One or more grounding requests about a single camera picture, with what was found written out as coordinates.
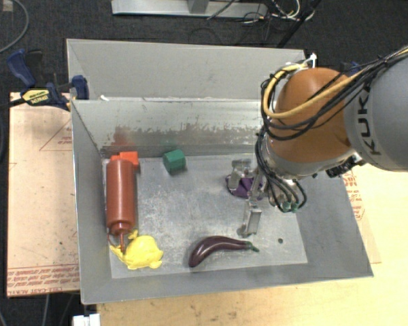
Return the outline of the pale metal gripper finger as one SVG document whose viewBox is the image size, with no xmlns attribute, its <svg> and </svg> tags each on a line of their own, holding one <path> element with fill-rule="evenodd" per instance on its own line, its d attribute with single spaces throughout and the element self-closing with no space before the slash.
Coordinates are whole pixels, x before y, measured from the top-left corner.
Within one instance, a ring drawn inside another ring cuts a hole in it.
<svg viewBox="0 0 408 326">
<path fill-rule="evenodd" d="M 250 174 L 251 159 L 239 159 L 232 161 L 230 174 L 230 191 L 235 196 L 247 196 L 252 186 Z"/>
<path fill-rule="evenodd" d="M 255 235 L 258 231 L 262 209 L 256 201 L 247 200 L 243 212 L 241 226 L 237 229 L 237 234 L 242 238 Z"/>
</svg>

